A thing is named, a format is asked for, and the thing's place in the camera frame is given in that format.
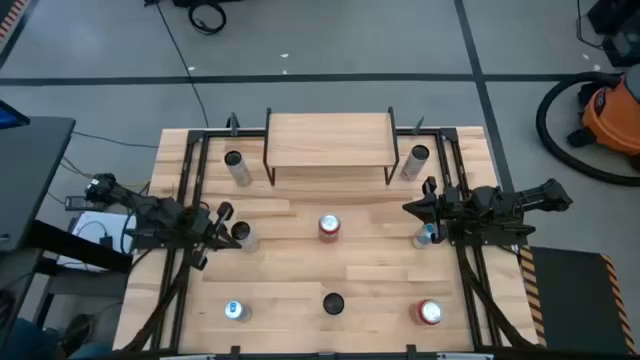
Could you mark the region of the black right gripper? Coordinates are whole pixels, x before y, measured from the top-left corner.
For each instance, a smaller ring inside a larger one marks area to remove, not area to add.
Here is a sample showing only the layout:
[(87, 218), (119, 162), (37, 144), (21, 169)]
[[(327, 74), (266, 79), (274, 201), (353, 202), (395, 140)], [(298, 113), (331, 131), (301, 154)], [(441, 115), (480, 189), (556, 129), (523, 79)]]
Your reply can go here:
[(458, 187), (447, 187), (440, 195), (434, 176), (423, 183), (424, 196), (403, 205), (403, 210), (426, 223), (429, 240), (439, 244), (448, 240), (451, 244), (461, 242), (464, 237), (463, 218), (465, 210)]

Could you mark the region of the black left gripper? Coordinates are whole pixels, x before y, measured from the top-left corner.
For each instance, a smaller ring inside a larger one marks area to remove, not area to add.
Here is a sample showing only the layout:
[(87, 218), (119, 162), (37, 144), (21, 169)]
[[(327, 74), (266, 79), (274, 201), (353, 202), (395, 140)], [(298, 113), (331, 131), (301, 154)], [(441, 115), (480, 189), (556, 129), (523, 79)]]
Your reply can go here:
[(192, 244), (187, 262), (197, 270), (203, 270), (208, 262), (209, 251), (240, 249), (241, 244), (234, 239), (225, 225), (234, 214), (229, 202), (222, 202), (217, 208), (214, 220), (210, 219), (210, 206), (200, 201), (185, 210), (187, 220), (186, 239)]

